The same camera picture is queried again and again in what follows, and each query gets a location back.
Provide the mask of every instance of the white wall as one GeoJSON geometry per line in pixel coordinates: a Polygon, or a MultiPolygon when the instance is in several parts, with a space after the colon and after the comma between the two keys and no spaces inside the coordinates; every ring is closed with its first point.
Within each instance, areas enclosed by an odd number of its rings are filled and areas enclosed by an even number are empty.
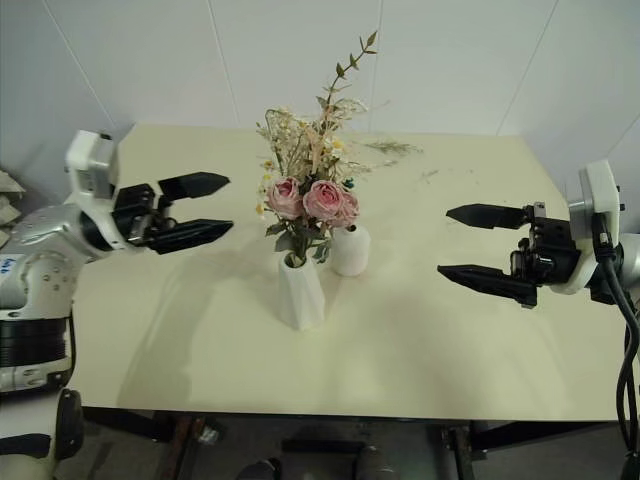
{"type": "Polygon", "coordinates": [[[609,156],[640,229],[637,0],[2,0],[0,165],[57,201],[78,128],[312,113],[375,29],[354,128],[523,134],[561,188],[609,156]]]}

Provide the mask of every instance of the geometric white vase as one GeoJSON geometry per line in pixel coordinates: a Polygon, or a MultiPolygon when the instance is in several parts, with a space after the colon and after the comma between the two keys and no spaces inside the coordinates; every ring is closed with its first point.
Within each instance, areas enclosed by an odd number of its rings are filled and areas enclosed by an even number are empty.
{"type": "Polygon", "coordinates": [[[355,277],[367,268],[371,235],[362,225],[334,228],[331,240],[331,268],[338,275],[355,277]]]}
{"type": "Polygon", "coordinates": [[[292,268],[280,259],[280,319],[295,330],[307,330],[324,322],[324,292],[314,262],[292,268]]]}

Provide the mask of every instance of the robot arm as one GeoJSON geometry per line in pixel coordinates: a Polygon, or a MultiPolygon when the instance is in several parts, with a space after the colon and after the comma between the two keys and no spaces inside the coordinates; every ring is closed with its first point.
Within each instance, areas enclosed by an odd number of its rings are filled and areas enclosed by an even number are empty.
{"type": "Polygon", "coordinates": [[[85,131],[66,164],[70,202],[27,216],[0,250],[0,471],[8,480],[51,478],[55,463],[82,445],[80,396],[64,388],[74,367],[71,306],[82,267],[117,250],[166,254],[210,243],[233,226],[169,217],[174,201],[210,195],[226,177],[162,180],[157,202],[148,184],[117,190],[114,143],[85,131]]]}
{"type": "Polygon", "coordinates": [[[447,215],[480,228],[518,229],[530,224],[529,236],[511,253],[510,274],[477,265],[438,266],[448,279],[481,293],[512,298],[523,307],[537,304],[537,288],[574,294],[583,288],[591,299],[616,304],[627,330],[624,360],[616,385],[616,411],[628,455],[622,479],[640,478],[638,412],[633,360],[640,345],[640,325],[634,303],[640,300],[640,235],[619,234],[618,188],[606,160],[580,171],[581,194],[569,199],[570,221],[546,218],[544,204],[522,209],[466,205],[447,215]],[[625,392],[629,406],[627,428],[625,392]]]}
{"type": "Polygon", "coordinates": [[[592,300],[613,304],[601,281],[594,234],[597,242],[603,239],[615,249],[619,280],[632,290],[640,284],[640,235],[619,234],[619,193],[606,160],[582,170],[580,183],[582,195],[569,202],[570,221],[547,218],[541,202],[522,209],[473,204],[449,210],[447,216],[472,227],[516,230],[530,224],[529,236],[511,253],[509,275],[477,265],[439,266],[438,271],[473,290],[513,298],[528,308],[536,306],[537,288],[543,285],[563,294],[586,287],[592,300]],[[603,219],[601,232],[593,230],[595,215],[603,219]]]}

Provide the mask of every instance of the dried flower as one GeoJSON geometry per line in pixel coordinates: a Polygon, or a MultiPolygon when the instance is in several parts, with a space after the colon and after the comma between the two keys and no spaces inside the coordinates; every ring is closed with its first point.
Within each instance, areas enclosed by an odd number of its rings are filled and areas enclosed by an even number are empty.
{"type": "Polygon", "coordinates": [[[360,38],[360,53],[349,54],[348,64],[337,63],[336,76],[316,97],[320,116],[313,120],[298,117],[284,107],[265,113],[266,126],[257,124],[258,134],[269,142],[275,161],[268,160],[258,188],[258,214],[264,213],[264,202],[278,216],[278,223],[267,228],[267,235],[279,235],[276,250],[292,250],[303,264],[308,248],[315,247],[319,262],[329,254],[330,238],[326,233],[334,227],[350,226],[359,214],[358,200],[347,189],[353,188],[353,176],[369,171],[348,158],[344,142],[335,133],[355,115],[367,111],[356,99],[336,98],[348,85],[338,86],[365,55],[375,54],[371,46],[376,32],[360,38]]]}

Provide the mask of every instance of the cream tabletop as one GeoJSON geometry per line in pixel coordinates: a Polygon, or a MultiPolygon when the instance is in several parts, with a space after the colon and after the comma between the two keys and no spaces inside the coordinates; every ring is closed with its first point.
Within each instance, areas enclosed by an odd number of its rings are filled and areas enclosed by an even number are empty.
{"type": "Polygon", "coordinates": [[[624,322],[614,307],[539,291],[539,306],[485,296],[438,264],[506,270],[520,231],[447,218],[467,203],[547,203],[562,195],[522,139],[357,135],[348,148],[372,172],[356,179],[371,232],[368,269],[319,266],[326,322],[304,333],[277,315],[270,219],[255,213],[253,131],[139,125],[119,147],[120,186],[193,171],[231,178],[182,200],[173,216],[230,219],[209,245],[169,255],[117,254],[88,265],[75,300],[72,386],[88,406],[402,418],[612,420],[624,322]],[[367,146],[393,140],[404,156],[367,146]]]}

